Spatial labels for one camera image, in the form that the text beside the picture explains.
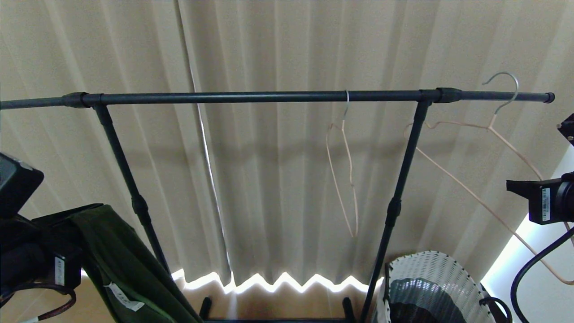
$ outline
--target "beige curtain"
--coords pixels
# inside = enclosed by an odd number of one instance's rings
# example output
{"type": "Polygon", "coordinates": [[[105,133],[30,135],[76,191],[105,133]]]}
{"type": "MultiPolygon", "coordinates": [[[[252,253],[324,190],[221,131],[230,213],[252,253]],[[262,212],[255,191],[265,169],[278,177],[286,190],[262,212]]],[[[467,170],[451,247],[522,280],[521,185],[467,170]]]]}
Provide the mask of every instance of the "beige curtain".
{"type": "MultiPolygon", "coordinates": [[[[2,99],[73,91],[413,90],[440,86],[556,93],[512,103],[495,124],[549,176],[567,143],[555,130],[574,99],[572,2],[19,1],[2,4],[2,99]]],[[[433,105],[428,121],[486,124],[497,104],[433,105]]],[[[325,150],[344,103],[110,107],[172,270],[241,284],[288,272],[368,282],[412,119],[413,102],[352,103],[346,132],[358,196],[351,237],[325,150]],[[203,136],[207,143],[204,150],[203,136]],[[207,163],[209,157],[212,176],[207,163]]],[[[29,217],[112,204],[140,233],[94,112],[2,112],[2,150],[43,170],[29,217]]],[[[342,197],[352,193],[343,140],[331,136],[342,197]]],[[[526,201],[506,179],[534,174],[491,134],[424,130],[423,148],[512,226],[526,201]]],[[[388,259],[435,249],[480,279],[510,233],[466,192],[415,156],[388,259]]]]}

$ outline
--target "clothes hanger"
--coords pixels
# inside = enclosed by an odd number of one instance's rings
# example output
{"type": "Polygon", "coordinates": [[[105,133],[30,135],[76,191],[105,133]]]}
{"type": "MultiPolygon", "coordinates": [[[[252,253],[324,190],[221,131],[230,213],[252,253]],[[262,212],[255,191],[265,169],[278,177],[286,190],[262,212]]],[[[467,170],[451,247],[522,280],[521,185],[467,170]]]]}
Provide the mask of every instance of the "clothes hanger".
{"type": "Polygon", "coordinates": [[[359,234],[359,209],[357,207],[357,193],[355,191],[355,185],[353,184],[353,161],[351,160],[351,152],[349,151],[349,144],[347,143],[347,136],[345,135],[345,118],[347,117],[347,111],[349,110],[349,91],[347,92],[347,107],[345,108],[345,112],[343,113],[343,121],[341,122],[341,127],[331,123],[329,128],[327,129],[327,135],[325,137],[325,143],[327,146],[327,157],[329,157],[329,165],[331,166],[331,174],[333,175],[333,181],[335,182],[335,190],[337,191],[337,196],[339,197],[339,202],[341,203],[341,209],[343,209],[343,216],[345,217],[345,222],[347,223],[347,227],[349,228],[349,233],[351,233],[351,237],[356,237],[359,234]],[[345,211],[345,206],[343,205],[343,199],[341,198],[341,193],[339,192],[339,185],[337,184],[337,178],[335,177],[335,170],[333,169],[333,162],[331,160],[331,152],[329,151],[329,133],[331,132],[332,128],[337,128],[341,130],[343,134],[343,141],[345,143],[345,149],[347,150],[347,156],[349,157],[349,184],[353,190],[353,200],[355,202],[355,233],[353,235],[353,230],[351,229],[351,225],[349,224],[349,219],[347,217],[347,211],[345,211]]]}
{"type": "MultiPolygon", "coordinates": [[[[514,101],[516,99],[516,96],[518,95],[518,88],[519,88],[519,84],[518,84],[518,79],[511,73],[508,72],[498,72],[496,74],[494,74],[488,81],[482,83],[482,85],[486,85],[488,83],[490,83],[490,81],[492,81],[496,76],[501,75],[501,74],[505,74],[508,75],[510,77],[512,77],[514,79],[514,83],[515,83],[515,91],[514,91],[514,95],[512,96],[512,98],[510,100],[508,100],[507,102],[503,103],[502,105],[500,105],[496,111],[494,111],[494,115],[492,116],[492,119],[490,120],[490,123],[488,126],[483,126],[483,125],[477,125],[477,124],[469,124],[466,122],[456,122],[456,121],[439,121],[437,123],[435,123],[434,125],[429,125],[427,122],[425,122],[425,125],[427,126],[427,128],[429,129],[435,129],[438,125],[440,124],[452,124],[452,125],[458,125],[458,126],[468,126],[468,127],[472,127],[472,128],[481,128],[481,129],[486,129],[487,131],[493,133],[500,141],[502,141],[508,148],[510,148],[510,150],[512,150],[526,165],[528,165],[530,167],[530,169],[536,174],[536,176],[538,177],[539,180],[542,180],[542,175],[539,172],[539,170],[530,162],[530,160],[528,160],[526,158],[526,156],[524,156],[523,154],[521,154],[514,146],[512,146],[512,144],[510,142],[508,142],[508,140],[506,140],[504,137],[502,137],[502,135],[500,135],[495,129],[494,129],[494,121],[496,120],[497,114],[500,111],[500,109],[510,103],[512,103],[512,101],[514,101]]],[[[412,123],[407,124],[407,126],[405,127],[405,131],[404,131],[404,136],[406,138],[406,131],[408,129],[408,127],[410,127],[412,125],[412,123]]],[[[494,212],[493,209],[491,209],[488,205],[486,205],[486,203],[478,197],[478,195],[476,195],[471,189],[469,189],[465,184],[463,184],[460,180],[458,180],[458,178],[456,178],[454,175],[452,175],[450,172],[448,172],[445,168],[443,168],[441,165],[439,165],[436,161],[434,161],[432,158],[430,158],[427,154],[425,154],[424,151],[420,150],[419,147],[416,148],[417,151],[422,154],[426,159],[428,159],[431,163],[433,163],[436,167],[438,167],[440,170],[442,170],[445,174],[447,174],[450,178],[452,178],[456,183],[458,183],[459,185],[461,185],[462,188],[465,189],[465,191],[467,191],[472,197],[474,197],[490,214],[492,214],[492,216],[494,216],[508,231],[510,231],[510,233],[512,233],[526,248],[528,248],[528,250],[530,250],[534,255],[537,255],[538,253],[520,236],[518,235],[514,230],[512,230],[511,227],[508,226],[508,224],[506,224],[502,218],[496,214],[496,212],[494,212]]],[[[566,227],[567,230],[570,230],[570,226],[567,222],[564,222],[564,225],[566,227]]],[[[567,285],[574,285],[574,280],[566,280],[564,279],[560,274],[558,274],[544,259],[541,260],[541,263],[552,273],[552,275],[554,275],[559,281],[567,284],[567,285]]]]}

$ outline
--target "hanger hook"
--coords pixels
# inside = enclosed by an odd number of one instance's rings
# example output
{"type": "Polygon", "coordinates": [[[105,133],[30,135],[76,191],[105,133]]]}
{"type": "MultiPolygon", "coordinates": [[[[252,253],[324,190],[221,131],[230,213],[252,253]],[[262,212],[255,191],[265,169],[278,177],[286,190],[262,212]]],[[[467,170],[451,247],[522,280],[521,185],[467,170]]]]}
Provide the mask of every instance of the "hanger hook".
{"type": "Polygon", "coordinates": [[[498,72],[498,73],[494,74],[490,79],[488,79],[488,81],[483,82],[482,85],[489,84],[490,81],[492,81],[495,77],[497,77],[497,76],[500,75],[500,74],[506,74],[506,75],[510,76],[512,79],[514,79],[515,90],[514,90],[514,95],[512,96],[512,98],[510,98],[510,100],[508,100],[508,101],[506,101],[505,103],[503,103],[502,105],[500,105],[500,106],[496,109],[496,111],[494,111],[494,114],[498,114],[498,112],[500,111],[500,109],[501,109],[503,106],[506,106],[506,105],[511,104],[511,103],[516,99],[516,97],[518,96],[518,88],[519,88],[518,79],[517,79],[516,76],[514,76],[512,73],[508,73],[508,72],[498,72]]]}
{"type": "Polygon", "coordinates": [[[345,90],[345,92],[347,92],[347,107],[345,108],[345,113],[343,113],[343,120],[345,120],[345,117],[347,116],[347,111],[349,110],[349,91],[345,90]]]}

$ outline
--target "green cloth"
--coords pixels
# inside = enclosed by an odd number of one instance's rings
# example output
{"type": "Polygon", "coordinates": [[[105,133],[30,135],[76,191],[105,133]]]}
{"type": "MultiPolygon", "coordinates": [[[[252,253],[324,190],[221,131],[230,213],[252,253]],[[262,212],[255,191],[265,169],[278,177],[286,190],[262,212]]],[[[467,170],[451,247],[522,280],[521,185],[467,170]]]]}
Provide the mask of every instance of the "green cloth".
{"type": "Polygon", "coordinates": [[[83,235],[82,267],[116,322],[202,322],[171,275],[109,205],[70,217],[83,235]],[[109,287],[115,283],[129,301],[143,302],[136,312],[109,287]]]}

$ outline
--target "black metal rack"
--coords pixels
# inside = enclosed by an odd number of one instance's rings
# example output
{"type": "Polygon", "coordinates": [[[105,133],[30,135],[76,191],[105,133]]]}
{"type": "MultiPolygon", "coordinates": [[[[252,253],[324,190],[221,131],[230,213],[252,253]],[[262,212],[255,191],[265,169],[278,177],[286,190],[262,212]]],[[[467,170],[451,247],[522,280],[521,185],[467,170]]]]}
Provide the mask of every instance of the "black metal rack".
{"type": "MultiPolygon", "coordinates": [[[[414,113],[413,127],[406,146],[401,170],[397,179],[394,195],[387,208],[385,228],[377,252],[373,274],[369,283],[369,290],[365,297],[359,322],[364,323],[373,300],[375,284],[381,274],[381,268],[389,245],[393,227],[401,212],[401,197],[405,188],[409,168],[416,150],[421,128],[426,118],[428,108],[433,103],[450,103],[456,101],[508,101],[515,96],[512,92],[490,91],[462,91],[449,87],[434,90],[414,91],[303,91],[303,92],[233,92],[233,93],[147,93],[147,94],[89,94],[71,93],[62,97],[23,99],[0,102],[0,110],[22,109],[28,107],[69,106],[75,108],[93,108],[101,122],[108,141],[110,142],[116,161],[122,172],[124,181],[131,195],[132,207],[138,216],[148,239],[152,245],[158,261],[169,272],[167,262],[148,212],[148,206],[135,184],[126,156],[123,152],[118,135],[116,134],[108,105],[118,104],[153,104],[153,103],[256,103],[256,102],[353,102],[359,101],[416,101],[417,108],[414,113]]],[[[551,103],[554,101],[553,93],[518,93],[515,101],[529,101],[551,103]]],[[[208,313],[211,300],[206,298],[201,306],[200,316],[206,322],[246,322],[243,320],[209,320],[208,313]]],[[[355,322],[351,301],[343,300],[345,319],[333,320],[271,320],[273,322],[355,322]]]]}

